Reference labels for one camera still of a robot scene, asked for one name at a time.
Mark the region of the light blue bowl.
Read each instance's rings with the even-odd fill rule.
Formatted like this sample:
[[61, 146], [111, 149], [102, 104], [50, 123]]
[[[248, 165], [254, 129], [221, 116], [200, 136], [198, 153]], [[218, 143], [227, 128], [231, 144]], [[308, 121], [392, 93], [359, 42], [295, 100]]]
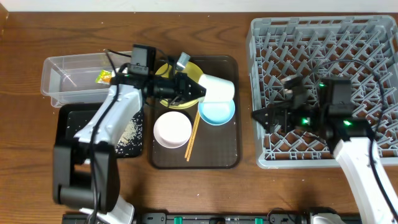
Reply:
[[198, 104], [198, 112], [201, 119], [212, 126], [221, 126], [229, 122], [233, 118], [235, 110], [233, 100]]

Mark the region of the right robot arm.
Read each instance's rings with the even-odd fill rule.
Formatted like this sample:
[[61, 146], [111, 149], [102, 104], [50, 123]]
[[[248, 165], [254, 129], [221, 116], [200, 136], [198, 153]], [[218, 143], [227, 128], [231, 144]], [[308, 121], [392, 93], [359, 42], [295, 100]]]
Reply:
[[380, 162], [375, 131], [364, 118], [353, 117], [351, 81], [322, 78], [318, 106], [307, 103], [302, 78], [286, 78], [284, 90], [292, 96], [252, 112], [252, 118], [267, 132], [281, 126], [315, 133], [326, 142], [342, 168], [363, 223], [397, 223], [397, 194]]

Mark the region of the green yellow snack wrapper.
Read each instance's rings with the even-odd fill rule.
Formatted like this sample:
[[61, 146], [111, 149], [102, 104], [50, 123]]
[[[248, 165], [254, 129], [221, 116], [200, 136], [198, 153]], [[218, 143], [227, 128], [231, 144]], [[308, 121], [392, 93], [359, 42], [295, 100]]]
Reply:
[[97, 76], [95, 82], [100, 83], [100, 84], [110, 84], [111, 79], [113, 78], [114, 73], [107, 71], [107, 70], [101, 70], [99, 75]]

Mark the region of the white green cup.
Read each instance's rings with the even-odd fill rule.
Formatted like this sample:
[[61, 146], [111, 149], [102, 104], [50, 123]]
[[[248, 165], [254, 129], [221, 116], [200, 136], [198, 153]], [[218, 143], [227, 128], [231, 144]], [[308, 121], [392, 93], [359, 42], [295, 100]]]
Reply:
[[229, 80], [202, 74], [198, 84], [206, 89], [205, 95], [198, 99], [200, 103], [229, 102], [234, 98], [234, 83]]

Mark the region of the yellow round plate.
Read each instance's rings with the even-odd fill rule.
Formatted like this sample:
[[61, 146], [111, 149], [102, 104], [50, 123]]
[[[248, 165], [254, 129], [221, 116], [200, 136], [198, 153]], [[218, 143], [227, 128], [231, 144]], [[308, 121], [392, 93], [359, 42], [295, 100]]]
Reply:
[[[156, 71], [155, 74], [162, 75], [162, 77], [164, 77], [164, 78], [168, 78], [169, 71], [171, 69], [172, 69], [172, 67], [170, 65], [164, 64], [163, 66], [161, 66], [158, 69], [158, 71]], [[183, 73], [186, 73], [189, 78], [191, 78], [192, 80], [194, 80], [195, 82], [198, 83], [201, 75], [203, 74], [203, 71], [201, 70], [201, 68], [198, 65], [194, 64], [193, 62], [188, 62], [187, 66], [183, 70]], [[166, 107], [171, 108], [171, 109], [184, 110], [184, 109], [187, 109], [189, 107], [196, 105], [198, 103], [198, 100], [193, 100], [193, 101], [189, 101], [186, 103], [180, 103], [179, 105], [170, 105], [170, 106], [167, 104], [167, 100], [161, 100], [160, 103]]]

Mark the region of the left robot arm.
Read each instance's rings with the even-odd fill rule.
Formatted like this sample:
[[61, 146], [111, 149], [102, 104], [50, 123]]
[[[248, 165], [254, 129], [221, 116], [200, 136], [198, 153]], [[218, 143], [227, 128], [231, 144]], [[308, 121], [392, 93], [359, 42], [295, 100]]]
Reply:
[[155, 47], [135, 44], [131, 60], [114, 69], [108, 96], [88, 124], [71, 139], [57, 128], [53, 149], [53, 201], [89, 209], [86, 223], [132, 223], [134, 207], [119, 194], [115, 148], [147, 97], [193, 101], [205, 87], [182, 72], [164, 78], [154, 72]]

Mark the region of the pink bowl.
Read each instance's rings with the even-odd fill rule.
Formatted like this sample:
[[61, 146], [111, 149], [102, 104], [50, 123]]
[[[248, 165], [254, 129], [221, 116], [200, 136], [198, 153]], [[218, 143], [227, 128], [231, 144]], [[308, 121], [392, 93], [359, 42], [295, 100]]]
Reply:
[[155, 140], [163, 147], [175, 149], [183, 146], [192, 134], [192, 124], [181, 112], [169, 111], [157, 118], [154, 124]]

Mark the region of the white rice pile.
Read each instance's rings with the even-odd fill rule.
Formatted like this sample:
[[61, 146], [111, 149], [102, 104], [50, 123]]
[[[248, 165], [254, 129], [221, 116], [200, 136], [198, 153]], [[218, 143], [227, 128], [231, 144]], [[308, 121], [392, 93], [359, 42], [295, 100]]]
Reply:
[[132, 118], [123, 132], [116, 146], [118, 157], [137, 157], [143, 148], [143, 120]]

